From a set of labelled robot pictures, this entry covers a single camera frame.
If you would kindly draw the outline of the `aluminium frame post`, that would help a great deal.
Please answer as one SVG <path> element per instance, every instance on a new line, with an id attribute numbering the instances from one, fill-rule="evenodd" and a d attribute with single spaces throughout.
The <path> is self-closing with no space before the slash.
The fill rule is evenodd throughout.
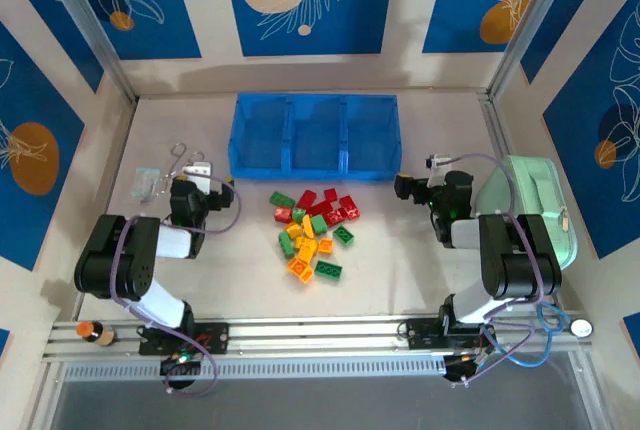
<path id="1" fill-rule="evenodd" d="M 138 100 L 111 41 L 88 0 L 61 0 L 74 24 L 120 94 L 135 107 Z"/>
<path id="2" fill-rule="evenodd" d="M 487 87 L 487 98 L 495 103 L 506 90 L 513 73 L 540 28 L 555 0 L 530 0 L 512 40 L 507 45 L 497 70 Z"/>

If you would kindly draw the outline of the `small bottle orange cap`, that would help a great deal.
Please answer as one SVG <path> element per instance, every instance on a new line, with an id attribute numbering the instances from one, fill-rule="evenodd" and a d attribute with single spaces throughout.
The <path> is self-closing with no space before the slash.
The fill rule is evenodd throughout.
<path id="1" fill-rule="evenodd" d="M 116 340 L 115 331 L 99 321 L 81 321 L 76 325 L 76 334 L 84 341 L 99 346 L 110 346 Z"/>

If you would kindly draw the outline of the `clear plastic packet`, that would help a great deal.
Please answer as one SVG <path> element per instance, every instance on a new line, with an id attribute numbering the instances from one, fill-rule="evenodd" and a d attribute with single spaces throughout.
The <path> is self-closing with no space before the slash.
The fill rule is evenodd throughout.
<path id="1" fill-rule="evenodd" d="M 134 174 L 131 196 L 141 201 L 151 200 L 156 196 L 156 186 L 160 181 L 158 168 L 138 167 Z"/>

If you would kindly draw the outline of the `black electronics module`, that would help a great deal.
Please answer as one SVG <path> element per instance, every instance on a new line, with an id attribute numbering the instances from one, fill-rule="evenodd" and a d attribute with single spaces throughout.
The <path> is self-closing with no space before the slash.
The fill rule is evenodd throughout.
<path id="1" fill-rule="evenodd" d="M 486 355 L 445 356 L 444 378 L 452 383 L 468 380 L 477 374 L 486 360 Z"/>
<path id="2" fill-rule="evenodd" d="M 162 377 L 176 378 L 177 376 L 199 375 L 200 369 L 201 360 L 187 353 L 174 354 L 160 363 Z"/>

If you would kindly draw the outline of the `mint green zip case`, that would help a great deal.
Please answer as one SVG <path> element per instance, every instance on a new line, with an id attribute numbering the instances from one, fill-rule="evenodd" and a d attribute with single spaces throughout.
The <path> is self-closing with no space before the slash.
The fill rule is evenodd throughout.
<path id="1" fill-rule="evenodd" d="M 478 191 L 476 213 L 505 213 L 512 204 L 515 215 L 540 215 L 560 269 L 565 270 L 577 257 L 578 242 L 556 166 L 548 158 L 515 155 L 506 156 L 502 165 L 513 182 L 514 197 L 504 172 L 496 167 Z"/>

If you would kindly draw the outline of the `blue stethoscope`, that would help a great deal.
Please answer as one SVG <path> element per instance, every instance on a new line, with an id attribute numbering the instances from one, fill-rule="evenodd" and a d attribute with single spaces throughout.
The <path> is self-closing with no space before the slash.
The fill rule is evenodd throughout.
<path id="1" fill-rule="evenodd" d="M 534 361 L 521 360 L 514 355 L 513 352 L 507 351 L 498 343 L 496 337 L 489 331 L 487 327 L 482 330 L 483 335 L 487 338 L 491 345 L 494 346 L 501 354 L 513 364 L 527 369 L 537 368 L 546 363 L 551 355 L 553 347 L 553 339 L 559 336 L 563 331 L 568 330 L 574 337 L 579 339 L 590 337 L 593 333 L 593 325 L 585 318 L 573 318 L 564 310 L 555 305 L 542 301 L 536 307 L 536 315 L 539 322 L 539 329 L 543 331 L 546 337 L 544 351 L 542 355 Z"/>

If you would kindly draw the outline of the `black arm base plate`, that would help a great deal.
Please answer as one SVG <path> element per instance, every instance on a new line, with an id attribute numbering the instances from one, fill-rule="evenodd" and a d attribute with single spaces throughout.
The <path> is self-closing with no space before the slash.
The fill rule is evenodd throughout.
<path id="1" fill-rule="evenodd" d="M 411 350 L 461 351 L 489 346 L 478 324 L 457 321 L 445 323 L 437 318 L 410 318 L 405 321 Z"/>
<path id="2" fill-rule="evenodd" d="M 192 344 L 158 329 L 139 326 L 136 333 L 140 337 L 139 354 L 142 356 L 169 356 L 182 350 L 199 353 Z M 195 323 L 187 331 L 188 336 L 214 355 L 227 352 L 228 333 L 227 323 Z"/>

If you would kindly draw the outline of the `metal forceps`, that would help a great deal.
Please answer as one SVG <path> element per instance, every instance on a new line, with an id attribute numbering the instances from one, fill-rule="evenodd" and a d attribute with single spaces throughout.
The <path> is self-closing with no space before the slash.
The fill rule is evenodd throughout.
<path id="1" fill-rule="evenodd" d="M 173 158 L 173 162 L 169 169 L 161 177 L 154 177 L 151 180 L 150 189 L 140 199 L 140 203 L 143 205 L 150 204 L 157 197 L 165 194 L 169 189 L 171 180 L 176 177 L 184 167 L 188 169 L 205 168 L 211 170 L 211 164 L 204 161 L 204 154 L 200 151 L 195 151 L 190 157 L 184 159 L 187 154 L 188 147 L 183 142 L 175 143 L 169 150 L 170 156 Z"/>

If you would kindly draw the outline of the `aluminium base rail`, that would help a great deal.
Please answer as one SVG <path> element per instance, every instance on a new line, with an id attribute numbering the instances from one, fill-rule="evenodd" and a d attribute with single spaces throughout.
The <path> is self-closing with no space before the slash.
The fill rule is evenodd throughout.
<path id="1" fill-rule="evenodd" d="M 405 321 L 428 318 L 426 315 L 391 315 L 365 317 L 310 317 L 281 319 L 209 319 L 202 323 L 227 323 L 227 352 L 218 358 L 284 358 L 333 356 L 472 355 L 489 346 L 461 351 L 411 350 Z M 45 362 L 90 360 L 164 359 L 168 356 L 139 354 L 142 326 L 134 320 L 109 321 L 116 333 L 110 346 L 88 343 L 76 334 L 74 322 L 58 322 L 51 329 L 43 351 Z"/>

